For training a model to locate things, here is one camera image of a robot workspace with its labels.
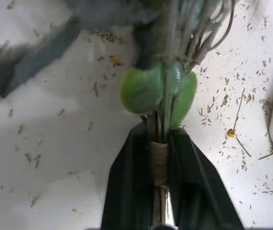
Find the thin brown twig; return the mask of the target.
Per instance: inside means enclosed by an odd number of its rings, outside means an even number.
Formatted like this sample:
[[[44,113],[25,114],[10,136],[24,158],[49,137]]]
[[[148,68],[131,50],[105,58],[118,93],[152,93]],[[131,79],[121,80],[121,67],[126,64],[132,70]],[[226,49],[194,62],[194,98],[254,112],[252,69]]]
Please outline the thin brown twig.
[[[236,118],[235,118],[235,122],[234,122],[234,126],[233,126],[234,132],[236,131],[236,126],[237,126],[237,121],[238,121],[238,115],[239,115],[239,112],[240,112],[240,109],[241,109],[244,92],[245,92],[245,88],[243,88],[242,93],[241,93],[240,103],[239,103],[239,107],[238,107],[238,110],[237,110],[237,114],[236,114]]]

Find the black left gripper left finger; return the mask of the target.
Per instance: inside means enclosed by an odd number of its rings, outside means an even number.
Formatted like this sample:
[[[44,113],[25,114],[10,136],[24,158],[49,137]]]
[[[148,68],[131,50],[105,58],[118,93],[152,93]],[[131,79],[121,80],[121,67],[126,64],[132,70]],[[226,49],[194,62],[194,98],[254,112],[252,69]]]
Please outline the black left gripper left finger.
[[[108,175],[101,230],[151,230],[153,182],[145,123],[127,136]]]

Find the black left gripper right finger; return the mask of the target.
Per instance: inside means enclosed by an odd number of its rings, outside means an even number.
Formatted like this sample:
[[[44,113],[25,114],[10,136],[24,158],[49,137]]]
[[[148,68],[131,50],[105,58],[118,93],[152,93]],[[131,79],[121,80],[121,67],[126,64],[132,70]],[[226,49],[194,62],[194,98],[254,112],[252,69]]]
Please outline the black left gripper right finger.
[[[182,128],[169,134],[167,185],[178,230],[244,230],[217,169]]]

